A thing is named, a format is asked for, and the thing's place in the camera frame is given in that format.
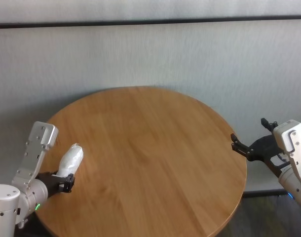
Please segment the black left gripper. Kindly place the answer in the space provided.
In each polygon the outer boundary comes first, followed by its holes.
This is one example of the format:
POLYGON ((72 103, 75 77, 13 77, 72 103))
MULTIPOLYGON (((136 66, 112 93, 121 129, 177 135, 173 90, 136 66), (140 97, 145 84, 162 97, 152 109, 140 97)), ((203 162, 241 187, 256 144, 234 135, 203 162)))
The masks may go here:
POLYGON ((58 193, 70 193, 75 183, 75 177, 70 173, 67 177, 58 177, 53 173, 39 173, 36 177, 42 181, 48 192, 48 198, 58 193))

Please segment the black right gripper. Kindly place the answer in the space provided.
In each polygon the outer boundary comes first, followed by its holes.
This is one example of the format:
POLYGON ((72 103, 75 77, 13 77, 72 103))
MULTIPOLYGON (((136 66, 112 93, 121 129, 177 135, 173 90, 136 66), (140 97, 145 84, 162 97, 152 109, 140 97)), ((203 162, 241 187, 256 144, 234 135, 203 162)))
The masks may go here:
MULTIPOLYGON (((269 122, 265 118, 261 118, 261 125, 268 131, 273 132, 274 128, 278 126, 276 121, 269 122)), ((234 133, 230 135, 232 140, 232 150, 244 156, 248 161, 261 161, 270 171, 277 177, 281 175, 281 169, 289 165, 289 162, 284 162, 281 165, 275 165, 271 158, 274 156, 280 157, 284 155, 284 151, 280 149, 275 141, 273 135, 264 136, 256 140, 251 146, 247 147, 239 141, 234 133)))

